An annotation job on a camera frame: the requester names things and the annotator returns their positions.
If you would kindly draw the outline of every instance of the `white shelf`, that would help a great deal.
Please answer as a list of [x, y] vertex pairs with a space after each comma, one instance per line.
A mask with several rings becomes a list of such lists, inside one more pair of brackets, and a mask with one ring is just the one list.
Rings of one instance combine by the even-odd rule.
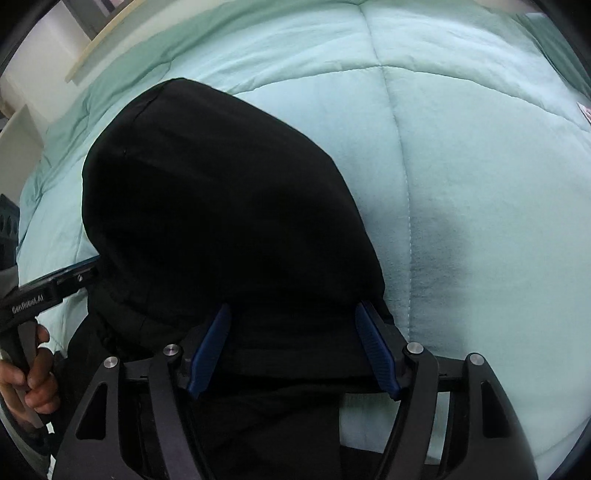
[[0, 132], [0, 193], [18, 204], [22, 188], [43, 153], [43, 141], [25, 105]]

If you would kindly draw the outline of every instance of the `white wall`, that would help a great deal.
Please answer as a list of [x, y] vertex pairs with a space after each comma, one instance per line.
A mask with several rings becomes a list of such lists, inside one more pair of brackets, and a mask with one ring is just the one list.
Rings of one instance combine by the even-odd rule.
[[29, 33], [0, 78], [0, 96], [15, 110], [25, 103], [41, 133], [80, 93], [64, 78], [90, 40], [60, 2]]

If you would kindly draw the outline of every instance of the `black fabric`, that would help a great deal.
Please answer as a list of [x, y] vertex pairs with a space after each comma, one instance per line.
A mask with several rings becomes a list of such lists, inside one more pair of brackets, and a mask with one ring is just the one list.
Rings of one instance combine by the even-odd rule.
[[82, 217], [102, 279], [59, 374], [62, 431], [106, 356], [147, 358], [228, 302], [228, 341], [193, 406], [217, 477], [340, 479], [341, 394], [376, 389], [355, 306], [389, 312], [332, 159], [237, 98], [172, 80], [92, 147]]

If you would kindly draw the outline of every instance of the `human hand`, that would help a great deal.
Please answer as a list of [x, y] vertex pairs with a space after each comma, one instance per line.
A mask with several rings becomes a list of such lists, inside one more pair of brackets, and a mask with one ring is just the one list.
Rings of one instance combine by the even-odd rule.
[[[37, 326], [37, 346], [49, 341], [49, 332]], [[57, 380], [51, 367], [53, 353], [48, 348], [37, 349], [37, 356], [28, 376], [8, 361], [0, 360], [0, 394], [18, 424], [25, 430], [33, 429], [27, 410], [22, 405], [17, 390], [28, 391], [24, 396], [27, 405], [40, 414], [55, 412], [60, 406]]]

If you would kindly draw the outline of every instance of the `metal screw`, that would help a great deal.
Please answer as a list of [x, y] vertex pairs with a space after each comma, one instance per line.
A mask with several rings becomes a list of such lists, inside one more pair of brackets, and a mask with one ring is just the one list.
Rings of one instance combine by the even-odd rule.
[[413, 353], [414, 355], [419, 355], [423, 353], [424, 347], [418, 342], [410, 342], [407, 345], [408, 353]]
[[484, 365], [484, 357], [479, 353], [473, 353], [470, 355], [470, 362], [472, 362], [472, 365], [477, 365], [479, 367]]
[[179, 350], [180, 348], [178, 347], [178, 345], [171, 343], [170, 345], [164, 347], [163, 354], [166, 356], [174, 356], [178, 353]]
[[119, 359], [117, 357], [110, 356], [109, 358], [105, 359], [105, 361], [103, 362], [103, 365], [105, 366], [105, 368], [113, 368], [113, 367], [116, 367], [118, 363], [119, 363]]

